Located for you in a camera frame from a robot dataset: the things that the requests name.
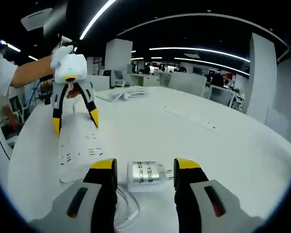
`person's hand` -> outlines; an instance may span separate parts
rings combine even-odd
[[[77,85],[75,85],[75,83],[74,83],[73,89],[68,92],[67,99],[75,98],[79,93],[80,93],[79,87]]]

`desk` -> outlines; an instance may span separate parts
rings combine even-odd
[[[129,74],[132,86],[159,86],[160,77],[151,74]]]
[[[126,181],[130,161],[159,161],[172,169],[174,158],[192,159],[210,180],[234,193],[250,216],[266,218],[290,181],[291,144],[267,126],[213,101],[164,87],[148,91],[147,97],[129,101],[96,100],[99,130],[118,160],[119,182]],[[78,109],[87,111],[81,105]],[[207,122],[216,130],[205,127]],[[51,106],[38,105],[19,135],[9,171],[8,193],[26,219],[43,216],[70,185],[59,182],[57,143]],[[174,193],[173,182],[168,182],[162,192],[134,194],[140,218],[125,232],[177,233]]]

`green plant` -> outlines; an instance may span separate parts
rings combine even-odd
[[[238,93],[238,94],[239,94],[241,91],[240,91],[240,89],[238,89],[238,88],[235,88],[235,89],[234,89],[234,92],[236,92],[236,93]]]

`person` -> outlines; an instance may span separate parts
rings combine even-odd
[[[51,75],[51,63],[58,61],[73,50],[73,46],[60,47],[53,55],[43,57],[37,61],[17,66],[6,60],[3,55],[6,48],[0,50],[0,127],[2,134],[7,138],[12,133],[20,132],[22,124],[11,111],[9,101],[9,87],[22,87],[34,83],[40,78]],[[68,98],[77,96],[75,90],[68,93]]]
[[[67,47],[62,46],[53,55],[23,64],[19,67],[4,59],[0,52],[0,95],[6,96],[9,86],[15,88],[22,87],[42,77],[51,75],[53,73],[51,63],[58,61],[72,50],[72,45]]]
[[[142,68],[137,72],[137,74],[144,74],[144,73],[145,73],[145,70]]]
[[[145,74],[150,74],[150,66],[149,66],[149,64],[145,65]]]
[[[9,97],[0,95],[0,127],[5,139],[21,131],[22,123],[19,122],[11,110]]]
[[[211,78],[213,76],[213,71],[209,70],[209,73],[205,75],[207,78],[207,82],[210,83],[211,82]]]
[[[224,86],[224,79],[220,71],[215,72],[212,75],[212,81],[210,85],[218,86],[218,87],[223,87]]]
[[[186,73],[186,68],[185,67],[179,67],[178,72]]]

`power adapter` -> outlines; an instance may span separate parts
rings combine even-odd
[[[163,164],[157,162],[132,162],[127,166],[128,191],[156,192],[165,188],[172,170],[165,170]]]

